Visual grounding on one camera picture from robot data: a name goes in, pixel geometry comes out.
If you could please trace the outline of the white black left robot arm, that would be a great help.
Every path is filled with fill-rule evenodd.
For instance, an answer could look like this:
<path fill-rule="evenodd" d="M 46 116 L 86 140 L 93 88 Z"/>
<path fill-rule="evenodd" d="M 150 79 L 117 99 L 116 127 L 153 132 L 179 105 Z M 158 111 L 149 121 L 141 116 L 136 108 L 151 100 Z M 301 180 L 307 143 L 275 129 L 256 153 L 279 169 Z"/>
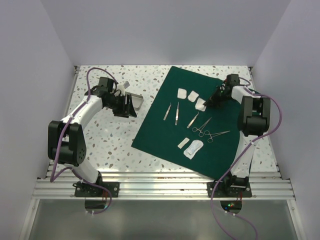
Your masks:
<path fill-rule="evenodd" d="M 137 117 L 131 93 L 96 85 L 85 93 L 80 104 L 60 121 L 48 125 L 47 154 L 53 160 L 50 181 L 65 170 L 72 170 L 92 196 L 103 193 L 104 184 L 99 181 L 100 172 L 86 159 L 87 147 L 84 129 L 101 110 L 110 109 L 115 117 Z"/>

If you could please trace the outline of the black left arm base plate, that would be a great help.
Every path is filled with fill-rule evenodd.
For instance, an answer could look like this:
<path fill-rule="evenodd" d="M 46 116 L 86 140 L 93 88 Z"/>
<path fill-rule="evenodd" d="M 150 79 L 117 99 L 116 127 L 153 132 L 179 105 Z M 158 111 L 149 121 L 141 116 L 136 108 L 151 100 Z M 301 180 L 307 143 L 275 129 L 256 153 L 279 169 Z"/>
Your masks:
<path fill-rule="evenodd" d="M 74 196 L 78 198 L 98 198 L 103 196 L 103 189 L 83 182 L 73 183 L 75 188 Z M 102 182 L 102 187 L 110 191 L 112 198 L 117 198 L 120 190 L 119 182 Z"/>

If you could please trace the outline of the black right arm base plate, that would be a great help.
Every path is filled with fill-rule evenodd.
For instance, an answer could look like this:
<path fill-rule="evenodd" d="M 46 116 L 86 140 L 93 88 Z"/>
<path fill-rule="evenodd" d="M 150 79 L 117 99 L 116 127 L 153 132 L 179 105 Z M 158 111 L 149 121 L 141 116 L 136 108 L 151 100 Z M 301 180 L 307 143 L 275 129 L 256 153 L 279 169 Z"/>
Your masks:
<path fill-rule="evenodd" d="M 248 178 L 231 181 L 231 185 L 227 185 L 221 181 L 213 193 L 214 198 L 251 198 L 252 196 L 253 194 Z"/>

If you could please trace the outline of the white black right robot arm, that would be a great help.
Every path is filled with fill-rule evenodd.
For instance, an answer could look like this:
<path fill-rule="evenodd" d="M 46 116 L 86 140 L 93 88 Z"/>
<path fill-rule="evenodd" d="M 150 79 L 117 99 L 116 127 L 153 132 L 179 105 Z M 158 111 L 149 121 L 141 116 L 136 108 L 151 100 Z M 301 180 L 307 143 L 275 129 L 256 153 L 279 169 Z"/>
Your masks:
<path fill-rule="evenodd" d="M 212 197 L 238 197 L 249 189 L 249 177 L 257 142 L 269 130 L 271 99 L 255 94 L 244 85 L 222 84 L 203 104 L 206 107 L 235 100 L 240 103 L 237 120 L 239 143 L 234 161 L 214 182 Z"/>

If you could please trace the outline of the white gauze pad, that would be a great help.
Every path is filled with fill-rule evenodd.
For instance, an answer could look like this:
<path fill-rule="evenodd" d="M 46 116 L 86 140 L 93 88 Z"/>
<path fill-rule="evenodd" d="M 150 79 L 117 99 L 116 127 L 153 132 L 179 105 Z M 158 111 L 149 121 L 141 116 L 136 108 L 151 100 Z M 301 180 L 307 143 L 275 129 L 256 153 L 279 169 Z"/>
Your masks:
<path fill-rule="evenodd" d="M 190 92 L 190 94 L 188 95 L 187 99 L 188 99 L 190 102 L 194 103 L 194 102 L 197 100 L 198 97 L 199 97 L 199 94 L 198 94 L 197 92 L 195 92 L 195 91 L 192 90 L 192 91 Z"/>
<path fill-rule="evenodd" d="M 202 98 L 198 98 L 195 104 L 195 109 L 204 112 L 206 110 L 205 102 L 206 101 Z"/>
<path fill-rule="evenodd" d="M 178 88 L 177 90 L 177 98 L 178 99 L 186 99 L 187 98 L 187 90 L 183 88 Z"/>

